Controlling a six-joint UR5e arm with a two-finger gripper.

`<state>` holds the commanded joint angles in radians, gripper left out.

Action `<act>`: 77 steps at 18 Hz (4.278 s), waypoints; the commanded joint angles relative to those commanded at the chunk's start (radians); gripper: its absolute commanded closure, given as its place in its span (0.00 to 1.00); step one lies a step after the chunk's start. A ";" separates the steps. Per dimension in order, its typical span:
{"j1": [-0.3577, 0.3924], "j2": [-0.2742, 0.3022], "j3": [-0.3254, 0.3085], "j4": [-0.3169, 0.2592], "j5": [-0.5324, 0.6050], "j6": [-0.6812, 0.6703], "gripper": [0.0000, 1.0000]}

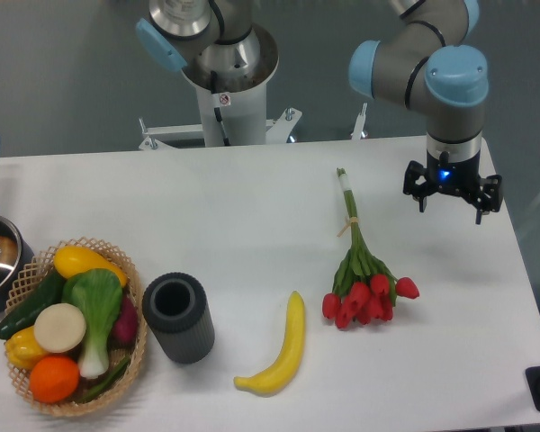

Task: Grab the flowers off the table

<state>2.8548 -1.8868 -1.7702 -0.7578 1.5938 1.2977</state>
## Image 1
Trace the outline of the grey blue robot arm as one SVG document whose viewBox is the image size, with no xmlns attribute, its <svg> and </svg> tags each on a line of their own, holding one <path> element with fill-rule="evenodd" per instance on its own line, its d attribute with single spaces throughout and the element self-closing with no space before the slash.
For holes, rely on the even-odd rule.
<svg viewBox="0 0 540 432">
<path fill-rule="evenodd" d="M 499 175 L 479 174 L 484 104 L 483 54 L 464 44 L 479 17 L 474 1 L 395 1 L 403 22 L 388 42 L 367 40 L 353 53 L 348 81 L 358 93 L 400 104 L 427 119 L 427 158 L 410 162 L 403 191 L 419 204 L 457 196 L 478 216 L 503 202 Z M 285 121 L 269 126 L 266 86 L 278 66 L 274 38 L 254 23 L 249 1 L 153 1 L 137 22 L 146 52 L 193 85 L 209 147 L 283 142 Z"/>
</svg>

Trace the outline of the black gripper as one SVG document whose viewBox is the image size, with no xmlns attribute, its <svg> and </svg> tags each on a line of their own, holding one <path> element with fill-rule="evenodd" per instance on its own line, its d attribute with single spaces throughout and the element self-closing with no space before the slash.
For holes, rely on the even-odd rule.
<svg viewBox="0 0 540 432">
<path fill-rule="evenodd" d="M 427 166 L 410 161 L 402 191 L 418 203 L 424 212 L 428 197 L 446 194 L 463 198 L 476 210 L 475 224 L 482 217 L 499 212 L 503 203 L 501 175 L 479 176 L 482 137 L 459 143 L 447 143 L 427 136 Z"/>
</svg>

